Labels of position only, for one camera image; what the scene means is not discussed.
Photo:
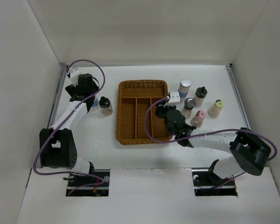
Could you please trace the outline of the silver-lid jar blue label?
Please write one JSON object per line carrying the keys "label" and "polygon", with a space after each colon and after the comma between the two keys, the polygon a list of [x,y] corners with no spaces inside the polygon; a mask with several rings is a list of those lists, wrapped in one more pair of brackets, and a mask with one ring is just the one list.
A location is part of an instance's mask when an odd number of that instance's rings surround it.
{"label": "silver-lid jar blue label", "polygon": [[187,97],[190,87],[191,81],[189,79],[184,78],[180,81],[178,93],[181,100],[184,100]]}
{"label": "silver-lid jar blue label", "polygon": [[98,109],[99,109],[99,101],[98,101],[97,96],[95,96],[93,105],[92,105],[91,108],[90,108],[90,112],[95,112],[95,111],[97,111]]}

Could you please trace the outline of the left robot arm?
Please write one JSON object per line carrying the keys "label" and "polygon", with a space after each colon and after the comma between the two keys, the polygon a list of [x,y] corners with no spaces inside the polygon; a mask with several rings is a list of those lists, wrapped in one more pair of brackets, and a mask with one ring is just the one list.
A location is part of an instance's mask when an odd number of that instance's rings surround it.
{"label": "left robot arm", "polygon": [[40,131],[40,163],[43,167],[72,169],[78,162],[73,130],[89,113],[98,81],[91,74],[79,74],[65,87],[70,95],[69,105],[61,118],[50,128]]}

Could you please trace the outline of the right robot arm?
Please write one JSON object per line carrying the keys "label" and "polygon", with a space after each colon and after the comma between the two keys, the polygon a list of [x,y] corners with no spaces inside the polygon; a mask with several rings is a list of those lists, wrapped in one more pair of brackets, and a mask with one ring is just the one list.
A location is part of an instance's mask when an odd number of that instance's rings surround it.
{"label": "right robot arm", "polygon": [[243,172],[260,176],[269,159],[271,148],[247,128],[215,134],[201,131],[192,135],[196,127],[186,124],[185,117],[175,106],[157,104],[155,115],[163,119],[167,132],[175,136],[179,145],[215,149],[230,154],[228,158],[216,159],[211,164],[207,173],[211,184],[219,184],[225,177]]}

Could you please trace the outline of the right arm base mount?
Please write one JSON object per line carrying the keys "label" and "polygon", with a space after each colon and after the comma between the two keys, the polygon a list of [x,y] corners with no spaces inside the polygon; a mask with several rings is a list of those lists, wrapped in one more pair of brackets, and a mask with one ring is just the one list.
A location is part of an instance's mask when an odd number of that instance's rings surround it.
{"label": "right arm base mount", "polygon": [[206,170],[193,170],[192,177],[195,196],[238,196],[235,182],[227,182],[228,178],[221,179]]}

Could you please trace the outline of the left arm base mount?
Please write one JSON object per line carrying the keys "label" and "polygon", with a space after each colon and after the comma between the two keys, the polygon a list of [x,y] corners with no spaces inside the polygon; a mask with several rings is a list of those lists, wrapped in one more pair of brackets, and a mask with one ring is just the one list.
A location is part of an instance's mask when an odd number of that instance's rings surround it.
{"label": "left arm base mount", "polygon": [[109,196],[109,184],[110,184],[109,169],[96,169],[94,175],[104,179],[102,182],[100,179],[81,176],[81,175],[69,175],[68,178],[64,178],[67,181],[66,196],[71,197],[104,197]]}

